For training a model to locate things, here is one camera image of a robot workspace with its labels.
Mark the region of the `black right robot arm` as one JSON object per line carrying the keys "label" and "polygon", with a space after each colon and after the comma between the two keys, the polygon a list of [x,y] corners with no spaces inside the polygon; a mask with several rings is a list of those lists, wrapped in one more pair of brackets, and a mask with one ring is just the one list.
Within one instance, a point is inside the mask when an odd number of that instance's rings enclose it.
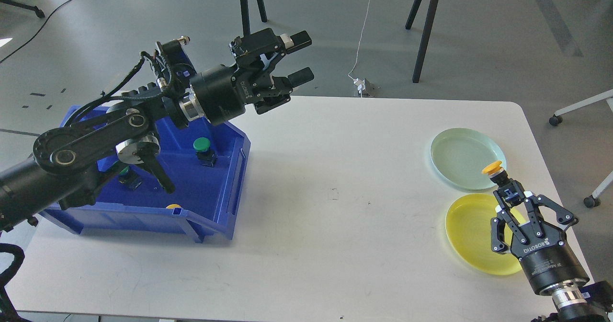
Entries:
{"label": "black right robot arm", "polygon": [[556,322],[606,322],[604,283],[593,285],[567,240],[567,230],[578,218],[544,195],[509,189],[493,193],[497,200],[492,218],[491,248],[510,253],[518,261],[534,294],[553,300]]}

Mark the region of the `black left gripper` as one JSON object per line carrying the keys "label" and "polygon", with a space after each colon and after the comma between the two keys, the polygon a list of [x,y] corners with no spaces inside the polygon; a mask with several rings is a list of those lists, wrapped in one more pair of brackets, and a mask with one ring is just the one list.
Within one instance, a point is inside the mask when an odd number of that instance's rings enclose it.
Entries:
{"label": "black left gripper", "polygon": [[190,121],[203,117],[216,126],[242,115],[248,104],[262,115],[288,103],[294,89],[315,75],[309,67],[287,77],[274,77],[272,71],[287,54],[310,45],[306,30],[276,35],[263,29],[237,36],[228,45],[234,65],[218,65],[190,79]]}

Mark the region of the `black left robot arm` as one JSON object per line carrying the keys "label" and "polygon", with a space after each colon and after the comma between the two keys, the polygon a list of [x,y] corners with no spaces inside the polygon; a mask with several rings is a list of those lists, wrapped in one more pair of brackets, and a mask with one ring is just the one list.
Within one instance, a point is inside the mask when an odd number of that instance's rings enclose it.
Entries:
{"label": "black left robot arm", "polygon": [[312,81],[301,69],[288,77],[272,71],[287,54],[311,45],[306,31],[276,35],[272,29],[235,38],[236,61],[195,73],[183,51],[187,36],[142,52],[125,79],[73,112],[66,123],[37,137],[31,156],[1,172],[1,230],[9,232],[58,202],[62,209],[92,206],[102,187],[129,165],[153,175],[166,193],[175,186],[156,159],[155,122],[170,117],[177,128],[203,117],[217,126],[253,104],[258,114],[290,101],[294,88]]}

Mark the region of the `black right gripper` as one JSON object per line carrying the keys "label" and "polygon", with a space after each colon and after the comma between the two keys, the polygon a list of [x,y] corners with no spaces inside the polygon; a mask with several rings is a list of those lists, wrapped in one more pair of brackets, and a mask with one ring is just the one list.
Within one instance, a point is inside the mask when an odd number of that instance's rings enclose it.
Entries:
{"label": "black right gripper", "polygon": [[[589,276],[567,242],[566,230],[578,224],[579,218],[545,195],[524,191],[523,203],[528,222],[519,212],[500,206],[490,220],[491,250],[513,254],[536,295],[547,296],[553,287],[572,283],[582,287]],[[541,208],[554,216],[546,222]]]}

